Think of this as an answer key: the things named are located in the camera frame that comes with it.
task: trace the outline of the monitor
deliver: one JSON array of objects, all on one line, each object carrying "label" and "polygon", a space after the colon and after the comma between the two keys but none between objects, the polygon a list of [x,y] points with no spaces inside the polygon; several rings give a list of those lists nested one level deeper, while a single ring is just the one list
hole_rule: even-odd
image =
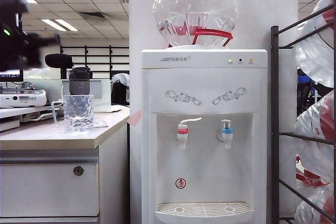
[{"label": "monitor", "polygon": [[15,69],[0,72],[0,82],[5,81],[23,81],[23,70]]}]

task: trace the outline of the red bottle holder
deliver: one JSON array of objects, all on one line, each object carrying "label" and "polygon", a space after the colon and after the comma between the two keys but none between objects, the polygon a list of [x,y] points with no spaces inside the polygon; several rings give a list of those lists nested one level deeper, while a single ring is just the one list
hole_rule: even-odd
[{"label": "red bottle holder", "polygon": [[227,31],[206,29],[206,28],[196,28],[192,35],[195,36],[192,45],[196,44],[196,41],[200,35],[211,35],[211,36],[220,36],[220,37],[227,38],[227,40],[223,44],[223,47],[225,47],[230,42],[230,40],[233,39],[232,34],[228,33]]}]

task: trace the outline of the warning label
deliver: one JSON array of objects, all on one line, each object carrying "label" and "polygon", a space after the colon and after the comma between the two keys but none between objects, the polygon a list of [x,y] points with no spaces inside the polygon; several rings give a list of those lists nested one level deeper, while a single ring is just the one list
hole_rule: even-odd
[{"label": "warning label", "polygon": [[178,189],[183,189],[186,186],[186,181],[184,178],[179,178],[176,182],[175,182],[175,186]]}]

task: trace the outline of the black lid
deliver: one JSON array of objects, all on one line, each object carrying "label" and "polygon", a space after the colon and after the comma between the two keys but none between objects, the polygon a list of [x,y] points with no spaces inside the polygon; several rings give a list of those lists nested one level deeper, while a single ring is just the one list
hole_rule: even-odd
[{"label": "black lid", "polygon": [[76,67],[71,69],[69,80],[90,80],[90,68]]}]

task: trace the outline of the decorative floral pattern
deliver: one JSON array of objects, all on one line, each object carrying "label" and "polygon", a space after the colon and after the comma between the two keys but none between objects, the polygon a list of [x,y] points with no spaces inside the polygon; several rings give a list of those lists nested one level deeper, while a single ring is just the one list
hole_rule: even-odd
[{"label": "decorative floral pattern", "polygon": [[220,95],[216,99],[212,101],[213,105],[218,105],[221,101],[230,101],[233,99],[238,100],[241,96],[247,93],[247,89],[239,88],[236,92],[232,92],[231,90],[227,91],[225,94]]},{"label": "decorative floral pattern", "polygon": [[192,97],[188,94],[181,93],[181,94],[176,94],[173,90],[169,90],[166,92],[166,97],[169,97],[174,100],[174,102],[180,101],[180,102],[193,102],[195,105],[199,106],[202,104],[202,102],[195,98]]}]

